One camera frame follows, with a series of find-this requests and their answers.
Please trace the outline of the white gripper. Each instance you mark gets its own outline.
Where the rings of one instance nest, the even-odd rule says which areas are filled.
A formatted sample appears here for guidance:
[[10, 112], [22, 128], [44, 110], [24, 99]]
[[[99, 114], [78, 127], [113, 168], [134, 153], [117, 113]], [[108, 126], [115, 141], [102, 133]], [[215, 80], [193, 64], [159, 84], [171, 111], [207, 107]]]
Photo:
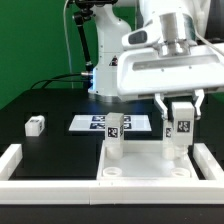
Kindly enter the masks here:
[[193, 94], [195, 119], [201, 118], [205, 92], [224, 90], [224, 41], [195, 35], [190, 19], [154, 19], [122, 38], [117, 91], [124, 100], [151, 98], [168, 119], [164, 96]]

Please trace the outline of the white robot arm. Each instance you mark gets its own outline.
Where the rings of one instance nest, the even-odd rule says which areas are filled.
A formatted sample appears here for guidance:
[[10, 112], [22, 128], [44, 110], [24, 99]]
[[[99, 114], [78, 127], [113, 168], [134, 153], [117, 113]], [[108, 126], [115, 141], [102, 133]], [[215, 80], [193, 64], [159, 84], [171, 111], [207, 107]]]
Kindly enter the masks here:
[[132, 30], [96, 3], [98, 64], [89, 93], [106, 101], [152, 98], [163, 118], [166, 97], [191, 95], [195, 113], [206, 93], [224, 92], [224, 43], [204, 39], [211, 0], [115, 0], [133, 6], [141, 26]]

